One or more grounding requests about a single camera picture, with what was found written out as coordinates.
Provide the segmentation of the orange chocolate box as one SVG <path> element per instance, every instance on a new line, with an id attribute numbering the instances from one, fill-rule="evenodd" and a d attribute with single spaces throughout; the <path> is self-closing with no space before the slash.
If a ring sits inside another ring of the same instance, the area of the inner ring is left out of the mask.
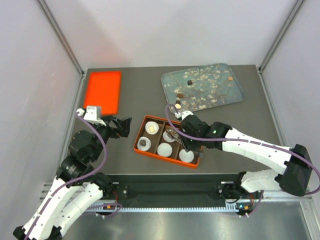
<path id="1" fill-rule="evenodd" d="M 145 125 L 149 121 L 154 121 L 154 122 L 158 123 L 158 125 L 159 125 L 159 131 L 155 135 L 150 135 L 145 131 Z M 179 144 L 177 141 L 169 143 L 163 139 L 163 133 L 168 128 L 172 128 L 172 127 L 169 124 L 167 119 L 156 117 L 156 116 L 151 116 L 151 115 L 146 115 L 143 122 L 142 122 L 142 125 L 140 127 L 137 138 L 135 140 L 134 147 L 133 147 L 134 151 L 138 154 L 145 155 L 145 156 L 148 156 L 148 157 L 151 157 L 154 159 L 159 159 L 159 160 L 169 162 L 172 164 L 188 167 L 191 169 L 197 168 L 201 158 L 196 157 L 194 154 L 194 159 L 191 163 L 182 162 L 179 158 L 179 152 L 183 149 L 183 146 L 181 144 Z M 151 147 L 148 151 L 141 151 L 137 148 L 138 140 L 141 137 L 147 137 L 148 139 L 150 139 Z M 171 145 L 172 154 L 169 157 L 163 157 L 163 156 L 160 156 L 157 154 L 157 148 L 162 143 L 167 143 L 167 144 Z"/>

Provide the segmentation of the metal tongs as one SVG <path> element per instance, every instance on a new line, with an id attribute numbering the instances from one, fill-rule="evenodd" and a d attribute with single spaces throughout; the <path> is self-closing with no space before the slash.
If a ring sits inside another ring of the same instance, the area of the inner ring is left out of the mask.
<path id="1" fill-rule="evenodd" d="M 168 136 L 175 141 L 177 141 L 179 144 L 182 145 L 183 149 L 188 152 L 193 152 L 196 157 L 199 157 L 200 159 L 204 158 L 204 151 L 200 147 L 193 147 L 187 144 L 187 141 L 180 136 L 175 130 L 173 130 L 171 127 L 167 128 L 165 132 L 168 134 Z"/>

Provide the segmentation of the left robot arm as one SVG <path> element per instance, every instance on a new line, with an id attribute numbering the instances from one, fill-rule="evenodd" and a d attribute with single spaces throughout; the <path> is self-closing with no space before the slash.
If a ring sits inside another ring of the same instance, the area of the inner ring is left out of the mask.
<path id="1" fill-rule="evenodd" d="M 103 155 L 107 160 L 109 139 L 126 138 L 132 118 L 103 116 L 91 123 L 82 116 L 77 119 L 90 131 L 73 135 L 69 155 L 62 161 L 51 187 L 32 218 L 13 231 L 18 240 L 61 240 L 72 224 L 93 203 L 109 198 L 115 189 L 112 180 L 91 164 Z"/>

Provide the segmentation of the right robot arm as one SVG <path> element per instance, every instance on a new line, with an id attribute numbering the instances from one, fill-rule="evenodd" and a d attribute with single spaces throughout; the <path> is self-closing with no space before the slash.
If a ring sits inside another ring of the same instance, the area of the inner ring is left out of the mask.
<path id="1" fill-rule="evenodd" d="M 305 196 L 312 169 L 308 165 L 311 160 L 304 146 L 296 144 L 290 148 L 272 145 L 217 121 L 211 125 L 199 120 L 182 121 L 180 126 L 182 132 L 190 136 L 183 138 L 188 150 L 205 146 L 238 154 L 268 167 L 256 172 L 240 172 L 229 188 L 232 197 L 245 198 L 263 190 L 282 190 L 293 196 Z"/>

